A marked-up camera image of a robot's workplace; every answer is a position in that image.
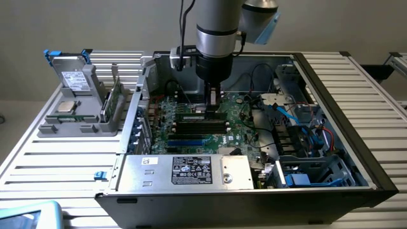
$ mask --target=blue ram slot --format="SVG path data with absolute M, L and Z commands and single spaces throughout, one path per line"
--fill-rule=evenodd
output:
M 168 146 L 202 146 L 204 141 L 169 141 Z

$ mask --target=gray wall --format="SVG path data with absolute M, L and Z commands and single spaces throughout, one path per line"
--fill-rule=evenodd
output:
M 381 63 L 387 52 L 407 51 L 407 0 L 277 2 L 281 20 L 270 42 L 248 45 L 245 50 L 345 50 L 363 63 Z M 82 48 L 174 47 L 178 4 L 178 0 L 2 0 L 0 99 L 48 99 L 57 79 L 42 58 L 44 49 L 77 52 Z M 196 40 L 196 10 L 188 16 L 186 44 Z M 403 96 L 401 83 L 405 86 L 407 81 L 392 81 L 387 84 Z

